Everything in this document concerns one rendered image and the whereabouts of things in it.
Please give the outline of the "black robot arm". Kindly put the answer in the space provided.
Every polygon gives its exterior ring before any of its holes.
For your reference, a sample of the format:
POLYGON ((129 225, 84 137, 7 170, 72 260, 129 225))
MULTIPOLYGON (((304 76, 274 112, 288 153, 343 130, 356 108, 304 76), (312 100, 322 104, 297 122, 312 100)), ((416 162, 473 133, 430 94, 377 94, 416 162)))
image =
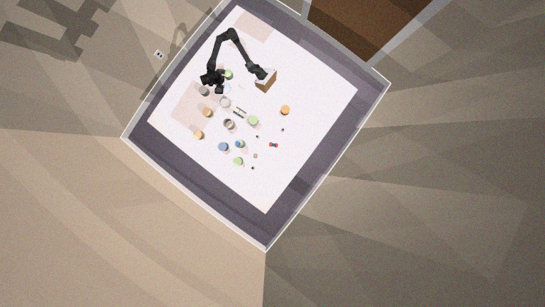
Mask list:
POLYGON ((221 71, 215 71, 216 70, 216 59, 217 55, 219 54, 219 49, 221 47, 221 44, 223 41, 230 40, 237 46, 237 49, 242 54, 242 57, 244 58, 246 64, 246 68, 248 69, 248 72, 255 74, 256 77, 259 80, 263 80, 268 73, 266 73, 262 67, 259 66, 259 64, 254 64, 250 57, 246 54, 245 49, 243 48, 242 44, 240 43, 240 39, 237 35, 237 32, 234 28, 228 28, 227 31, 223 32, 222 34, 216 36, 216 40, 214 43, 212 55, 210 59, 207 62, 207 73, 200 76, 202 85, 213 86, 216 84, 214 81, 219 81, 221 78, 221 71))

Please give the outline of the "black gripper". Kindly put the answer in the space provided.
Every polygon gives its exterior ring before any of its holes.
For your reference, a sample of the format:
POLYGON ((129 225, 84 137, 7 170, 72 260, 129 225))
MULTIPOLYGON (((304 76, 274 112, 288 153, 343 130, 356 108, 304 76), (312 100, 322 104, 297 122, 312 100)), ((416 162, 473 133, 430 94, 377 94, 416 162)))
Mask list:
MULTIPOLYGON (((225 69, 217 69, 217 71, 220 70, 222 74, 225 74, 225 69)), ((216 82, 217 85, 216 85, 216 88, 214 88, 214 92, 216 94, 223 94, 223 90, 224 90, 224 85, 222 85, 224 83, 224 76, 221 75, 221 78, 219 81, 214 81, 213 82, 216 82)))

